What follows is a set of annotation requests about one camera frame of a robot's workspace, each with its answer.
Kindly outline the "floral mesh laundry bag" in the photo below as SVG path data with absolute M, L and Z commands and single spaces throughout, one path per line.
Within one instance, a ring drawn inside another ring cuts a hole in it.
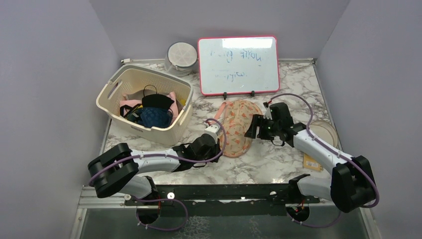
M 218 109 L 215 119 L 222 118 L 226 143 L 224 156 L 235 158 L 245 154 L 252 144 L 252 139 L 244 135 L 251 126 L 254 115 L 261 115 L 261 109 L 253 102 L 235 100 L 223 102 Z

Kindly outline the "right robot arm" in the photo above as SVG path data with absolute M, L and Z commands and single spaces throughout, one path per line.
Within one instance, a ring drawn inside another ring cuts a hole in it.
M 349 213 L 379 199 L 367 158 L 344 153 L 315 136 L 305 124 L 294 123 L 285 103 L 264 105 L 266 113 L 253 115 L 244 136 L 270 141 L 278 137 L 283 144 L 313 158 L 331 175 L 330 179 L 308 174 L 291 179 L 287 196 L 292 202 L 298 203 L 306 196 L 315 196 L 330 200 L 340 211 Z

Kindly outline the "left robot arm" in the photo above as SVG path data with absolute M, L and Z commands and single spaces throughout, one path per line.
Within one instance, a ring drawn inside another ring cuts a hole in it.
M 88 185 L 95 188 L 98 198 L 126 193 L 144 204 L 156 200 L 157 190 L 150 172 L 182 172 L 218 162 L 226 139 L 214 139 L 204 133 L 192 143 L 184 143 L 165 151 L 134 151 L 127 143 L 119 143 L 88 164 L 91 176 Z

